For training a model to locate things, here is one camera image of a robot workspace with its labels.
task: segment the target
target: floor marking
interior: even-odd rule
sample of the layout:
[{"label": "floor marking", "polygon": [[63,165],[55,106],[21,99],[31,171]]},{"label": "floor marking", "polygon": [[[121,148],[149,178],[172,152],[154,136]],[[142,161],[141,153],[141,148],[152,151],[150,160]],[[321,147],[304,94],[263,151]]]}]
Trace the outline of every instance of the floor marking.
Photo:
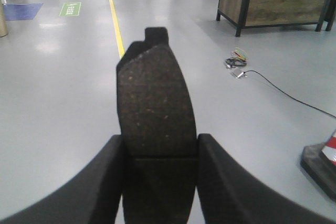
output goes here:
[{"label": "floor marking", "polygon": [[123,43],[122,43],[122,37],[121,37],[121,33],[120,33],[117,13],[115,12],[116,9],[114,7],[113,0],[110,0],[110,6],[111,6],[111,13],[112,13],[112,19],[113,19],[113,24],[114,24],[115,37],[117,39],[119,57],[121,59],[125,54],[125,49],[124,49],[124,46],[123,46]]}]

